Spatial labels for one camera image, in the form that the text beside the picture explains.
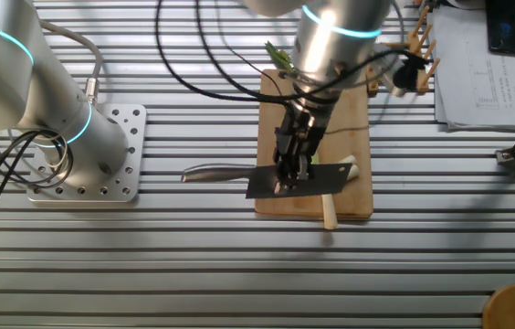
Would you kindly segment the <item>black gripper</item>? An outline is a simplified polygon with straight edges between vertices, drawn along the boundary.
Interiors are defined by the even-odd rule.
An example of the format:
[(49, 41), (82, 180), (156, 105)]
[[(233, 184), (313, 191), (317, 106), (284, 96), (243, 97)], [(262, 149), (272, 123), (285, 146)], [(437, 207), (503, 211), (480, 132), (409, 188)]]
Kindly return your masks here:
[(276, 196), (284, 196), (293, 188), (294, 171), (290, 160), (297, 159), (296, 179), (309, 179), (311, 157), (319, 147), (330, 118), (331, 107), (302, 108), (294, 102), (285, 106), (282, 123), (275, 129)]

